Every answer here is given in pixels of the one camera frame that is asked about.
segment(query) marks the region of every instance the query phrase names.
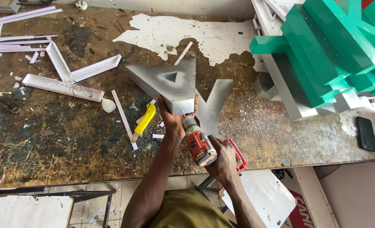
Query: wooden workbench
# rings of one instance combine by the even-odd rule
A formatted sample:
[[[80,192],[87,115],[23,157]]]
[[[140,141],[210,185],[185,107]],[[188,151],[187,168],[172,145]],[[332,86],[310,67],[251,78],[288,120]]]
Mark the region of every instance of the wooden workbench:
[[[23,8],[21,11],[34,9]],[[72,5],[58,5],[57,8],[64,12],[3,25],[2,36],[57,34],[54,40],[72,71],[121,54],[123,58],[117,68],[85,81],[89,87],[103,90],[109,96],[115,89],[134,129],[135,120],[144,114],[145,105],[151,98],[129,79],[125,66],[140,63],[149,67],[173,65],[178,56],[169,55],[164,62],[150,50],[112,42],[125,30],[133,29],[128,22],[140,12],[92,7],[80,11]],[[233,21],[176,16],[200,21]],[[219,117],[219,131],[222,139],[232,138],[236,142],[249,162],[249,169],[375,160],[375,152],[359,149],[355,137],[349,137],[341,129],[337,114],[291,122],[283,104],[256,97],[251,84],[261,73],[253,69],[255,61],[249,52],[232,54],[222,64],[210,66],[195,39],[182,40],[175,47],[178,55],[189,41],[194,45],[185,58],[197,58],[196,88],[205,100],[216,79],[234,79]],[[152,139],[152,133],[164,133],[164,129],[157,126],[161,122],[159,113],[138,139],[139,149],[133,151],[123,123],[116,122],[121,120],[117,109],[106,113],[101,104],[94,101],[33,87],[25,87],[25,95],[19,88],[13,89],[14,76],[40,73],[58,78],[48,56],[29,64],[24,57],[26,54],[33,55],[16,52],[3,53],[0,57],[0,91],[13,92],[11,97],[22,110],[19,114],[11,114],[0,105],[0,187],[143,177],[160,144],[160,140]],[[47,129],[54,134],[42,136],[40,131]],[[119,141],[109,142],[112,138]],[[182,142],[172,175],[204,172],[205,169],[194,165]]]

